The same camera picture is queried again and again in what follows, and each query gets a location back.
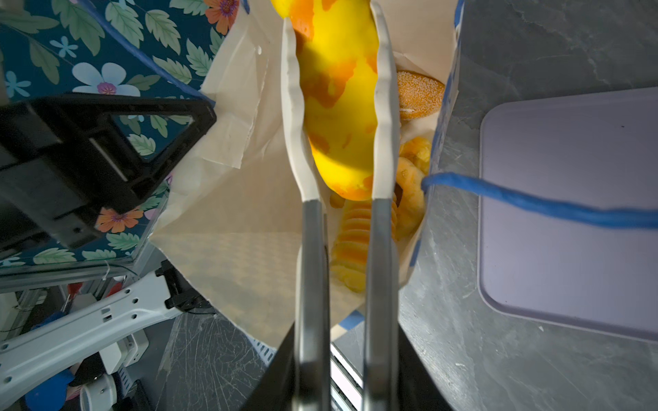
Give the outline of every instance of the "floral fabric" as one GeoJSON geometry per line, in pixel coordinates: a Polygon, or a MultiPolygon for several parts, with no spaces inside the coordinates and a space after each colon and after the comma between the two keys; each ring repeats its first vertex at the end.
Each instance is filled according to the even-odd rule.
{"type": "MultiPolygon", "coordinates": [[[[185,98],[102,29],[75,0],[26,0],[22,14],[0,12],[0,62],[12,102],[70,93],[185,98]]],[[[93,4],[130,43],[176,79],[196,89],[233,25],[240,0],[119,0],[93,4]]],[[[117,125],[148,161],[187,124],[185,116],[119,116],[117,125]]],[[[117,214],[103,209],[104,236],[68,250],[44,247],[0,260],[7,267],[131,256],[157,216],[171,176],[144,204],[117,214]]]]}

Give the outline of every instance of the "scratched dark surface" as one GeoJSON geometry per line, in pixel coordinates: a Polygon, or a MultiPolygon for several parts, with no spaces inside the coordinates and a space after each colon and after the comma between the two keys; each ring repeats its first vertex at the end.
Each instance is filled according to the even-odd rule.
{"type": "Polygon", "coordinates": [[[157,380],[157,411],[239,410],[266,366],[223,315],[183,314],[174,321],[157,380]]]}

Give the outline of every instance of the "dark hole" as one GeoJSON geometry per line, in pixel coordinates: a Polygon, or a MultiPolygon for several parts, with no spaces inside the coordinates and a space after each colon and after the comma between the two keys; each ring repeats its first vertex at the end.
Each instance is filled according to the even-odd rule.
{"type": "Polygon", "coordinates": [[[402,187],[400,187],[398,183],[395,183],[395,189],[393,190],[393,192],[395,193],[395,205],[399,207],[400,201],[402,201],[402,194],[403,194],[402,187]]]}

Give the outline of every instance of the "orange flower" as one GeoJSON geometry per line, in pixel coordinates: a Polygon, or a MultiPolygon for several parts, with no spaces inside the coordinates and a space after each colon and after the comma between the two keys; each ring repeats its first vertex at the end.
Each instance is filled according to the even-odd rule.
{"type": "Polygon", "coordinates": [[[210,6],[206,10],[208,23],[217,23],[217,31],[226,35],[236,22],[240,0],[203,0],[203,2],[210,6]]]}
{"type": "Polygon", "coordinates": [[[112,229],[113,233],[121,233],[126,227],[133,228],[137,225],[137,219],[141,218],[144,215],[144,211],[135,208],[134,210],[128,211],[126,214],[117,214],[116,211],[112,209],[101,209],[101,215],[98,216],[96,220],[96,228],[102,232],[107,233],[112,229]]]}

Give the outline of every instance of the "paper bag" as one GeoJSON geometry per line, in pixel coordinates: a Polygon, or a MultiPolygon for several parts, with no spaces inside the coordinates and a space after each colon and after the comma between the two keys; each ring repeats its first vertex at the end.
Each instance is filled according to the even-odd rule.
{"type": "MultiPolygon", "coordinates": [[[[379,4],[398,68],[446,84],[441,112],[402,130],[403,139],[434,136],[436,166],[456,93],[461,9],[455,14],[457,0],[379,4]]],[[[150,240],[240,329],[278,347],[295,317],[301,197],[282,129],[283,22],[269,0],[250,0],[249,6],[248,14],[240,9],[201,88],[217,102],[217,123],[174,170],[167,208],[150,240]]],[[[329,211],[331,245],[340,211],[329,211]]],[[[399,244],[401,283],[411,273],[419,237],[420,229],[399,244]]],[[[330,295],[332,325],[365,300],[337,287],[334,282],[330,295]]],[[[334,327],[332,338],[344,329],[334,327]]]]}

